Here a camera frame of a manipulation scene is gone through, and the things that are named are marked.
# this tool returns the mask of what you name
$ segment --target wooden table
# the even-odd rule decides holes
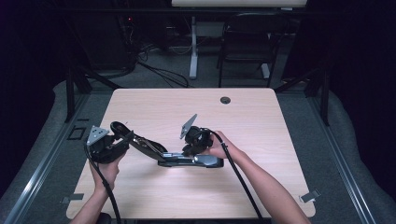
[[[227,105],[220,98],[227,96]],[[138,135],[161,143],[170,152],[181,152],[181,126],[198,114],[198,127],[221,130],[261,167],[272,174],[312,217],[312,202],[299,196],[308,192],[276,95],[271,89],[129,89],[116,90],[101,127],[119,121]],[[247,185],[262,215],[269,217],[256,193]],[[67,210],[74,217],[93,191],[86,163]],[[255,218],[248,196],[228,161],[224,167],[165,168],[131,147],[120,162],[114,194],[123,218]],[[114,216],[108,200],[103,212]]]

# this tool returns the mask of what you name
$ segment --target black plastic part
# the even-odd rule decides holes
[[[185,157],[200,154],[213,145],[213,141],[210,138],[210,131],[196,126],[190,128],[184,140],[187,143],[183,147],[183,155]]]
[[[174,156],[169,158],[165,157],[165,161],[158,161],[158,165],[164,167],[200,166],[206,168],[220,168],[224,166],[224,159],[220,159],[211,155],[196,155],[194,158],[183,157],[179,153],[174,153],[172,155]]]
[[[161,144],[156,143],[156,142],[153,142],[153,141],[150,141],[150,140],[148,140],[148,139],[145,139],[145,140],[148,141],[149,143],[151,143],[152,145],[156,146],[156,148],[162,148],[162,149],[163,149],[163,152],[166,152],[166,149],[165,149]],[[148,156],[148,157],[151,157],[152,159],[154,159],[154,160],[156,160],[156,161],[165,161],[165,160],[163,159],[163,155],[161,155],[160,153],[155,152],[155,151],[149,149],[148,147],[143,147],[143,146],[137,144],[137,143],[134,142],[134,141],[131,141],[130,144],[131,144],[134,148],[136,148],[137,150],[139,150],[141,153],[145,154],[145,155]]]
[[[111,163],[128,150],[128,141],[121,141],[112,146],[113,141],[113,136],[106,135],[90,146],[92,160],[99,163]]]
[[[108,213],[100,213],[96,224],[111,224],[111,216]]]
[[[111,122],[110,129],[117,140],[131,132],[123,123],[118,121]]]

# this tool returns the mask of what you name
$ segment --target chair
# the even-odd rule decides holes
[[[219,51],[219,88],[223,77],[223,64],[256,63],[257,69],[269,63],[270,76],[266,87],[270,87],[276,63],[279,43],[287,32],[289,21],[278,14],[240,13],[231,16],[223,27]]]

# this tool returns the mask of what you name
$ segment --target person's left hand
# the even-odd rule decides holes
[[[119,163],[120,163],[120,160],[124,156],[125,156],[125,153],[123,155],[121,155],[120,157],[118,157],[113,162],[108,163],[108,164],[96,163],[96,165],[99,167],[100,172],[105,177],[108,184],[110,185],[111,189],[114,189],[114,187],[115,187],[116,177],[120,171]],[[99,176],[99,174],[96,172],[96,170],[92,167],[91,164],[90,164],[90,168],[91,168],[93,180],[95,182],[95,190],[105,189],[105,187],[102,183],[103,182],[102,178]]]

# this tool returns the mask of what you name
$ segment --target black cable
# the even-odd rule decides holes
[[[111,187],[108,184],[105,177],[102,175],[102,172],[100,172],[99,167],[92,161],[90,153],[88,152],[88,148],[85,144],[84,144],[84,152],[85,152],[85,155],[87,156],[88,160],[90,161],[90,164],[92,165],[93,169],[101,177],[102,183],[103,183],[103,186],[105,186],[108,198],[110,199],[111,204],[113,205],[114,213],[116,214],[117,223],[121,224],[120,211],[119,211],[119,208],[117,207],[117,202],[116,202],[116,198],[114,197],[113,190],[111,189]]]
[[[244,178],[242,178],[241,174],[239,173],[238,169],[236,168],[235,163],[233,162],[233,158],[231,157],[230,152],[228,151],[227,145],[225,145],[225,143],[223,142],[223,140],[221,139],[221,137],[217,133],[215,133],[215,132],[213,132],[211,130],[208,130],[208,131],[213,133],[219,139],[219,141],[221,143],[221,146],[222,146],[222,148],[223,148],[223,150],[225,152],[225,155],[227,156],[228,161],[230,162],[231,166],[233,167],[233,170],[235,171],[236,176],[238,176],[239,181],[241,182],[242,186],[244,187],[245,193],[247,194],[248,198],[250,199],[251,204],[253,205],[254,210],[257,213],[259,221],[260,222],[264,222],[264,218],[262,217],[262,214],[260,213],[259,207],[254,202],[254,199],[251,196],[250,191],[248,190],[248,186],[245,183]]]
[[[178,74],[178,73],[175,73],[175,72],[172,72],[172,71],[168,71],[168,70],[165,70],[165,69],[161,69],[161,68],[156,68],[156,67],[153,67],[153,66],[150,66],[150,65],[148,65],[148,64],[141,63],[141,62],[137,62],[137,64],[142,65],[144,68],[147,68],[148,70],[150,70],[151,72],[157,74],[158,76],[160,76],[160,77],[162,77],[162,78],[164,78],[164,79],[166,79],[166,80],[169,80],[169,81],[171,81],[171,82],[173,82],[173,83],[175,83],[175,84],[177,84],[177,85],[179,85],[179,86],[181,86],[181,87],[184,87],[184,88],[192,87],[192,86],[190,85],[189,81],[188,81],[185,77],[183,77],[181,74]],[[170,75],[168,75],[168,74],[166,74],[166,73],[169,73],[169,74],[171,74],[171,75],[175,75],[175,76],[177,76],[177,77],[182,78],[182,79],[184,80],[184,83],[181,82],[180,80],[177,80],[177,79],[174,78],[174,77],[171,77]]]
[[[99,74],[101,77],[105,77],[106,79],[112,79],[112,78],[116,78],[116,77],[125,77],[126,75],[130,74],[133,72],[132,68],[125,68],[122,69],[119,73],[115,73],[115,74],[111,74],[111,75],[103,75],[103,74],[99,74],[99,72],[97,71],[96,73]]]

